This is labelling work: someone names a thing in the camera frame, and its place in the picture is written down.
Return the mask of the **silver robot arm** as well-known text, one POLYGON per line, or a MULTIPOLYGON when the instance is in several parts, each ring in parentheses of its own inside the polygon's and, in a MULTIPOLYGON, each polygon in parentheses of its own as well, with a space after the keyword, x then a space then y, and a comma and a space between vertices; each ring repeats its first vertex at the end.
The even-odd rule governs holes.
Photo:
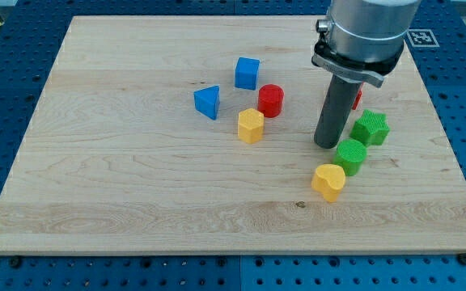
POLYGON ((419 0, 332 0, 316 21, 313 65, 350 82, 383 84, 404 49, 419 0))

